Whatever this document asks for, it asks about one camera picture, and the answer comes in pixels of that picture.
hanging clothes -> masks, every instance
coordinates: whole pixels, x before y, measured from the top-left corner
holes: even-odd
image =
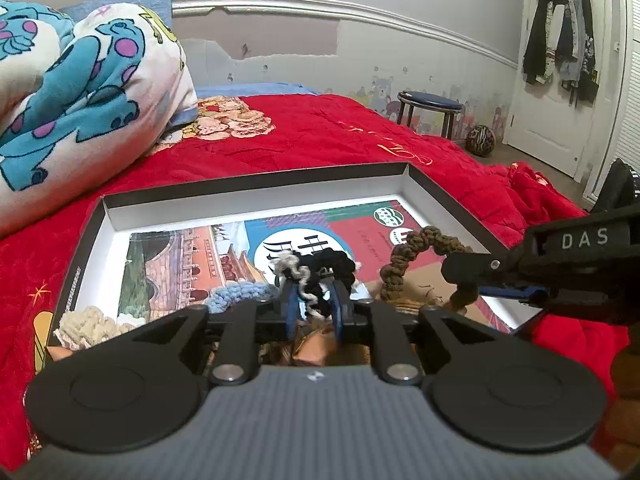
[[[546,67],[545,75],[538,76],[536,80],[541,83],[548,83],[556,71],[556,49],[558,48],[558,40],[562,30],[562,22],[564,20],[564,5],[558,5],[553,11],[552,17],[548,20],[548,29],[546,34]]]
[[[529,43],[527,43],[522,63],[522,69],[529,84],[534,84],[536,78],[544,76],[546,72],[546,20],[550,2],[554,4],[550,18],[553,17],[553,9],[559,0],[538,0],[536,13],[531,23]]]
[[[570,102],[573,102],[573,93],[575,87],[580,81],[580,71],[582,70],[582,62],[584,60],[584,17],[582,15],[582,0],[570,0],[570,5],[575,7],[576,13],[576,31],[577,31],[577,55],[575,59],[565,61],[560,67],[560,77],[562,86],[572,92]]]
[[[558,59],[571,59],[574,56],[574,30],[575,30],[575,9],[571,12],[569,0],[560,0],[560,5],[564,6],[564,17],[562,19],[562,29],[556,48]]]
[[[596,51],[593,37],[593,12],[591,0],[582,0],[582,13],[584,16],[584,59],[580,72],[580,83],[578,85],[578,99],[593,103],[598,93],[596,82]]]

brown braided rope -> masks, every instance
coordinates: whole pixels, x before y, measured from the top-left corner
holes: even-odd
[[[382,300],[395,301],[401,297],[404,274],[409,268],[409,263],[415,261],[418,254],[427,251],[430,247],[433,247],[433,251],[438,256],[473,252],[470,247],[460,243],[460,240],[442,234],[436,227],[427,226],[420,231],[407,233],[406,243],[396,245],[391,251],[391,263],[380,269],[380,278],[382,278],[380,298]],[[477,299],[477,286],[458,285],[457,290],[451,295],[444,308],[458,312]]]

red blanket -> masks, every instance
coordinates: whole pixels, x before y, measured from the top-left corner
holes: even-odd
[[[26,459],[22,394],[34,374],[34,319],[52,311],[67,266],[101,195],[265,171],[405,160],[424,171],[507,246],[527,226],[583,214],[525,164],[482,166],[448,140],[421,137],[338,96],[245,98],[273,120],[268,135],[186,139],[142,158],[99,190],[0,242],[0,462]],[[611,391],[609,366],[626,330],[547,317],[537,343],[591,368]]]

blue crocheted rope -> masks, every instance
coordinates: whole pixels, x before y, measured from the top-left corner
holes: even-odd
[[[221,314],[229,306],[242,300],[268,300],[276,298],[279,293],[280,290],[270,283],[230,283],[212,289],[203,303],[207,305],[210,313]]]

poster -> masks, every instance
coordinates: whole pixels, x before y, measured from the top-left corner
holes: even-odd
[[[375,297],[380,268],[392,248],[420,225],[397,201],[350,205],[269,218],[228,222],[130,236],[118,316],[147,322],[189,304],[206,302],[212,291],[231,282],[274,283],[271,261],[283,250],[301,254],[332,248],[362,266],[352,299]],[[414,301],[429,295],[448,298],[455,286],[440,273],[442,257],[433,250],[418,256],[405,277]],[[468,317],[499,330],[504,325],[479,299]]]

